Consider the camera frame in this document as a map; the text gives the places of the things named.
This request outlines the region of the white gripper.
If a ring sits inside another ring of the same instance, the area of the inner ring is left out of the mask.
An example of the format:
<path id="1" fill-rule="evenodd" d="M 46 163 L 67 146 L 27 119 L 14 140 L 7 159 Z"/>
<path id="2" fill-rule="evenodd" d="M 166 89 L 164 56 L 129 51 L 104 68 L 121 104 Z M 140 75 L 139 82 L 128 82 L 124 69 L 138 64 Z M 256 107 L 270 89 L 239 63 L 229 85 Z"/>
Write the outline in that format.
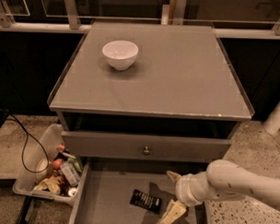
<path id="1" fill-rule="evenodd" d="M 167 175 L 175 183 L 175 195 L 179 201 L 170 200 L 161 224 L 173 224 L 186 211 L 186 207 L 201 205 L 209 196 L 209 184 L 205 172 L 180 175 L 167 171 Z"/>

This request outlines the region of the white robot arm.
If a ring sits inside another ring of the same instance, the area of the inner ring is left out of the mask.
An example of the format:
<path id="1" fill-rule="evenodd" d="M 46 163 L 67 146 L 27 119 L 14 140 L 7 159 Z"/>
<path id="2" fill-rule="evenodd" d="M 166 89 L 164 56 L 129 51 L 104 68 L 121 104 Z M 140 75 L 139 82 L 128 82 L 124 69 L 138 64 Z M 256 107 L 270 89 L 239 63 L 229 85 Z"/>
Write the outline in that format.
<path id="1" fill-rule="evenodd" d="M 173 224 L 189 207 L 204 201 L 230 201 L 250 196 L 280 212 L 280 179 L 252 173 L 227 160 L 213 160 L 206 171 L 180 175 L 167 171 L 174 183 L 177 201 L 170 200 L 162 224 Z"/>

